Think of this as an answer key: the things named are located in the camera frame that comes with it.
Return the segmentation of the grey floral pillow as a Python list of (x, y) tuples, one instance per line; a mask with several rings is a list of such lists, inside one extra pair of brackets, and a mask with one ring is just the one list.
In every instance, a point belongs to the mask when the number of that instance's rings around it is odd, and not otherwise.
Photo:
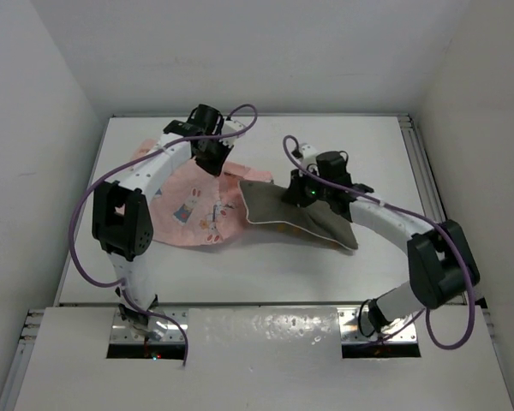
[(249, 224), (300, 236), (309, 241), (346, 250), (358, 249), (351, 223), (333, 213), (321, 201), (298, 207), (282, 201), (286, 188), (270, 182), (238, 183)]

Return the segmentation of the pink cartoon pillowcase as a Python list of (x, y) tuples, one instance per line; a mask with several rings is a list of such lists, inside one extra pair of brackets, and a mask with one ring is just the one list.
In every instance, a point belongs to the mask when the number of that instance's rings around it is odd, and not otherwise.
[(175, 247), (210, 246), (241, 234), (248, 226), (240, 181), (273, 181), (272, 174), (226, 162), (220, 176), (190, 160), (155, 193), (149, 211), (153, 239)]

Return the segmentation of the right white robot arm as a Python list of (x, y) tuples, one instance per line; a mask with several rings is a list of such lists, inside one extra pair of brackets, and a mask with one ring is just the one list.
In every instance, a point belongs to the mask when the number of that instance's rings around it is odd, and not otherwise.
[(346, 152), (318, 153), (303, 145), (285, 153), (295, 168), (284, 202), (299, 207), (324, 202), (334, 214), (372, 230), (407, 258), (408, 281), (367, 302), (359, 322), (362, 335), (381, 333), (397, 319), (431, 312), (462, 293), (474, 293), (481, 275), (457, 222), (436, 223), (380, 200), (373, 188), (353, 182)]

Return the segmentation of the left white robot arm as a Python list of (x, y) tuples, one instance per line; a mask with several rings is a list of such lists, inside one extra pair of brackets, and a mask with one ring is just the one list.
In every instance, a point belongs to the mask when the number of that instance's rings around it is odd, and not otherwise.
[(100, 183), (93, 195), (92, 235), (107, 253), (121, 298), (119, 311), (138, 332), (154, 322), (149, 310), (158, 297), (146, 267), (145, 252), (154, 234), (149, 204), (166, 180), (188, 161), (218, 176), (244, 126), (231, 116), (200, 104), (186, 121), (173, 120), (150, 153), (119, 181)]

